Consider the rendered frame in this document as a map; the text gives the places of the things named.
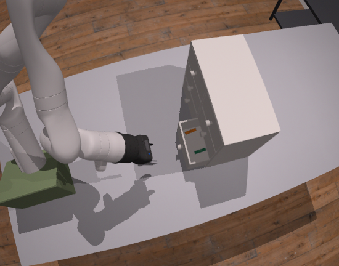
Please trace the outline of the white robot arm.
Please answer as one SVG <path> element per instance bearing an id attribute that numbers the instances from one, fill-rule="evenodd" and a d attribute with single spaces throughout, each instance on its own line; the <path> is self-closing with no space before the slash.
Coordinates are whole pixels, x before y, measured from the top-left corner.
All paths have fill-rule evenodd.
<path id="1" fill-rule="evenodd" d="M 110 149 L 106 133 L 76 126 L 68 107 L 63 74 L 39 40 L 66 2 L 6 0 L 11 24 L 0 34 L 0 107 L 6 104 L 0 116 L 0 127 L 18 167 L 27 174 L 39 171 L 46 157 L 14 83 L 24 66 L 38 118 L 45 126 L 39 139 L 47 153 L 58 162 L 69 164 L 77 157 L 102 161 Z"/>

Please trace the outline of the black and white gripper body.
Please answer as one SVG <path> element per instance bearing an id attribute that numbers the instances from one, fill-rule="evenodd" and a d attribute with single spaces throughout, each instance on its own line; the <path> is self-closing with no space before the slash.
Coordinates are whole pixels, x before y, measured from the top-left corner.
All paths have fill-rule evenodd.
<path id="1" fill-rule="evenodd" d="M 108 163 L 145 164 L 152 161 L 149 138 L 146 135 L 133 136 L 120 132 L 104 132 L 108 136 L 110 149 L 102 161 L 94 161 L 98 172 L 106 170 Z"/>

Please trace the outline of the white chest of drawers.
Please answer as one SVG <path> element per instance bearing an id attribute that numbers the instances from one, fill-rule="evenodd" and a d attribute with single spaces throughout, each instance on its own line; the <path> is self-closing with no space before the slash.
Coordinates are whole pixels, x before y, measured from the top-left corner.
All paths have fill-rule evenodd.
<path id="1" fill-rule="evenodd" d="M 190 42 L 211 100 L 223 145 L 205 167 L 245 158 L 281 130 L 242 34 Z"/>

